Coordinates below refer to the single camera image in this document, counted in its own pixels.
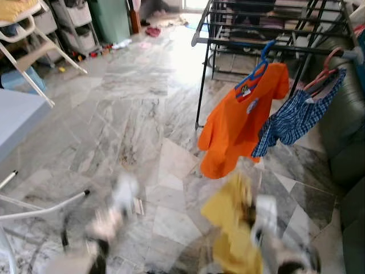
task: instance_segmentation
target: red object on floor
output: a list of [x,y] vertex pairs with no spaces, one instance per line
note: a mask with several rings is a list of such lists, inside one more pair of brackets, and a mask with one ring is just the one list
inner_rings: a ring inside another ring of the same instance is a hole
[[161,30],[158,27],[148,27],[146,33],[152,37],[157,37],[160,35]]

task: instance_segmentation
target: clothes hanger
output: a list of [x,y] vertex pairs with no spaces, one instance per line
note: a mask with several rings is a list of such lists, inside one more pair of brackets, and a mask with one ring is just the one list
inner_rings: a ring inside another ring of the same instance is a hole
[[329,63],[332,59],[332,57],[338,52],[338,51],[343,51],[343,49],[341,47],[337,47],[335,48],[325,59],[325,62],[323,64],[324,69],[317,75],[317,77],[310,82],[309,84],[307,84],[307,86],[305,86],[304,90],[307,91],[310,87],[314,86],[315,84],[326,80],[331,74],[335,73],[338,71],[338,68],[335,68],[333,70],[329,69]]
[[[260,56],[261,62],[254,68],[254,70],[248,76],[246,76],[242,81],[240,81],[239,84],[237,84],[234,87],[235,90],[239,89],[242,86],[242,84],[245,83],[247,80],[253,81],[253,80],[263,76],[263,74],[265,73],[265,71],[267,69],[267,66],[269,65],[269,61],[266,59],[266,53],[269,50],[269,48],[271,48],[271,46],[275,43],[276,43],[276,40],[271,40],[271,41],[269,41],[269,43],[266,44],[266,46],[261,51],[261,56]],[[261,69],[262,66],[263,66],[263,70],[259,74],[256,74],[256,72],[259,69]],[[244,93],[240,92],[239,94],[236,95],[236,98],[239,98],[243,95],[244,95]]]

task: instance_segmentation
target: orange t-shirt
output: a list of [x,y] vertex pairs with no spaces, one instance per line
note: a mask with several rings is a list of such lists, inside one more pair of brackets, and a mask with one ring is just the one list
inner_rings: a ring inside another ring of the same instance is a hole
[[[236,98],[244,86],[251,93]],[[258,133],[269,117],[272,100],[284,98],[288,89],[288,72],[282,63],[269,64],[261,77],[231,89],[210,113],[199,137],[199,149],[207,150],[201,172],[218,179],[235,168],[239,156],[258,162],[259,158],[251,157],[259,141]]]

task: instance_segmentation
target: black metal frame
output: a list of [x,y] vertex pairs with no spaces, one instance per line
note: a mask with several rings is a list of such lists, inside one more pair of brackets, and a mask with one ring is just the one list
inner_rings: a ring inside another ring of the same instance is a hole
[[[311,47],[313,42],[317,37],[321,38],[328,38],[328,37],[341,37],[347,38],[352,40],[354,47],[359,46],[354,31],[351,27],[349,22],[349,17],[347,14],[347,10],[344,5],[344,0],[322,0],[321,6],[318,8],[317,3],[321,0],[309,0],[306,7],[300,6],[286,6],[286,5],[276,5],[273,3],[264,3],[264,2],[255,2],[255,1],[237,1],[237,0],[208,0],[208,3],[203,11],[202,17],[199,21],[197,26],[197,30],[192,39],[192,46],[195,46],[196,43],[206,43],[206,53],[204,59],[204,68],[202,73],[202,80],[200,86],[200,95],[198,100],[198,108],[197,108],[197,116],[196,116],[196,123],[195,129],[198,127],[202,127],[199,125],[199,116],[200,116],[200,108],[201,108],[201,100],[202,100],[202,93],[204,89],[204,79],[206,74],[206,67],[209,60],[209,51],[213,51],[213,66],[212,66],[212,77],[215,70],[215,59],[217,53],[230,53],[230,54],[242,54],[242,55],[254,55],[259,56],[257,53],[246,53],[242,49],[243,48],[250,48],[250,49],[257,49],[262,50],[265,46],[267,41],[261,42],[256,41],[253,42],[252,40],[242,41],[242,40],[235,40],[235,39],[228,39],[225,38],[225,33],[229,32],[231,29],[240,29],[240,30],[258,30],[258,31],[265,31],[267,33],[273,33],[275,35],[279,34],[286,34],[289,35],[289,39],[286,42],[286,45],[279,45],[279,43],[273,45],[270,50],[280,52],[281,53],[281,62],[286,58],[289,54],[301,53],[302,57],[299,59],[299,67],[297,69],[297,73],[295,75],[294,84],[290,91],[290,96],[293,95],[297,83],[301,77],[303,68],[309,56],[311,54],[318,54],[318,55],[329,55],[331,50],[322,49],[318,47]],[[326,2],[335,2],[339,5],[339,10],[336,9],[327,9],[325,8]],[[224,10],[224,5],[227,3],[233,3],[235,5],[256,5],[256,6],[271,6],[271,7],[282,7],[282,8],[289,8],[289,9],[298,9],[301,10],[302,15],[300,17],[290,16],[290,15],[267,15],[266,13],[253,13],[253,12],[237,12],[237,11],[227,11]],[[317,11],[317,17],[312,17],[313,11]],[[332,13],[338,13],[336,18],[338,20],[328,20],[322,19],[322,15],[324,11],[330,11]],[[292,29],[276,29],[272,27],[262,27],[256,25],[248,25],[248,24],[228,24],[226,22],[225,16],[227,15],[244,15],[244,16],[256,16],[260,18],[277,18],[282,20],[295,20],[297,21],[296,27],[294,30]],[[313,29],[311,31],[303,30],[306,23],[312,23]],[[318,27],[321,23],[330,23],[336,27],[342,28],[342,33],[338,33],[336,31],[328,31],[328,32],[320,32],[318,31]],[[201,38],[200,31],[203,24],[208,25],[208,38]],[[307,47],[298,47],[295,46],[293,43],[293,37],[290,34],[294,34],[297,36],[308,36],[309,35],[309,44]],[[363,57],[359,57],[358,53],[355,51],[350,50],[342,50],[338,51],[335,56],[346,58],[346,59],[359,59]]]

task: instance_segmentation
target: t-shirt sleeve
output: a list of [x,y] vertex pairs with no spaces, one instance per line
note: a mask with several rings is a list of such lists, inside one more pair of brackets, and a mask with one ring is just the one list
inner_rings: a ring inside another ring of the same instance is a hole
[[283,99],[289,91],[289,74],[287,72],[286,65],[283,65],[283,70],[280,76],[280,80],[274,92],[274,99]]

